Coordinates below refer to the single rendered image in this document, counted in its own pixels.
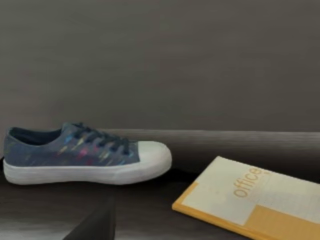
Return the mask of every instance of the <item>notebook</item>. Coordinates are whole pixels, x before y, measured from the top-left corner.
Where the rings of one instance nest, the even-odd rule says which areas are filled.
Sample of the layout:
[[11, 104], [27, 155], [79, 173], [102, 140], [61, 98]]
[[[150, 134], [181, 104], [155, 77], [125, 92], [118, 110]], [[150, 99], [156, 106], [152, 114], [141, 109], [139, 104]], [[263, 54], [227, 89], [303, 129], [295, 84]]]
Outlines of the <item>notebook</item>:
[[172, 208], [254, 240], [320, 239], [319, 184], [223, 157]]

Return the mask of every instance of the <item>sneaker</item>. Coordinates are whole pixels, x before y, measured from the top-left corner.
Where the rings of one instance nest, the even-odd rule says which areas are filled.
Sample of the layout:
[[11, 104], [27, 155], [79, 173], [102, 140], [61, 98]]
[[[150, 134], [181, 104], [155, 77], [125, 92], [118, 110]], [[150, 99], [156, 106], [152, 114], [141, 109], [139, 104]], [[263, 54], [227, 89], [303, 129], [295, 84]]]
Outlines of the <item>sneaker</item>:
[[156, 178], [171, 165], [171, 152], [160, 142], [132, 141], [82, 123], [54, 131], [13, 127], [4, 140], [4, 175], [18, 185], [133, 184]]

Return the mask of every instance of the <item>shoe sole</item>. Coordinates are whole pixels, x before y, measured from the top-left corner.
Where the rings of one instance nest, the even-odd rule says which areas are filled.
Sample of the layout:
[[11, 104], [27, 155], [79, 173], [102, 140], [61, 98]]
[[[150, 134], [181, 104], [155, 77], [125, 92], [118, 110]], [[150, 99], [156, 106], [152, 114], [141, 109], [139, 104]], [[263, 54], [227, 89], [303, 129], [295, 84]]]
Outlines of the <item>shoe sole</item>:
[[92, 182], [108, 185], [128, 185], [154, 179], [172, 166], [170, 154], [162, 161], [133, 163], [122, 166], [31, 166], [19, 167], [3, 160], [3, 172], [9, 183], [39, 185], [65, 182]]

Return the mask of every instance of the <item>shoelace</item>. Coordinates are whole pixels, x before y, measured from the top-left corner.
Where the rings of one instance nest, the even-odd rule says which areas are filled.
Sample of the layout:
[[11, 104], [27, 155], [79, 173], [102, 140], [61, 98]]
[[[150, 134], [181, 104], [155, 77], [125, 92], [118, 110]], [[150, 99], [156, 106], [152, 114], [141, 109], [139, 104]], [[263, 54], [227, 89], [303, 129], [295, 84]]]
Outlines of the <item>shoelace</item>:
[[74, 125], [78, 127], [78, 130], [73, 134], [76, 139], [80, 139], [84, 133], [89, 133], [85, 140], [86, 143], [92, 143], [95, 139], [100, 138], [101, 141], [97, 144], [97, 147], [104, 147], [107, 143], [113, 143], [112, 147], [110, 148], [111, 151], [116, 152], [120, 146], [123, 146], [122, 153], [124, 155], [130, 154], [130, 141], [127, 138], [100, 132], [84, 125], [82, 122]]

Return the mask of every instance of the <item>gray background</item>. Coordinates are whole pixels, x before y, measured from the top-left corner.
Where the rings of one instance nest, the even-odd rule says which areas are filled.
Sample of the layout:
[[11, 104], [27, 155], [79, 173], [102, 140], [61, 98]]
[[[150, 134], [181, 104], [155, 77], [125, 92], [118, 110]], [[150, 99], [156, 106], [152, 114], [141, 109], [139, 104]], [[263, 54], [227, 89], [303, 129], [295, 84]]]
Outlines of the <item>gray background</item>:
[[0, 132], [318, 131], [317, 0], [1, 0]]

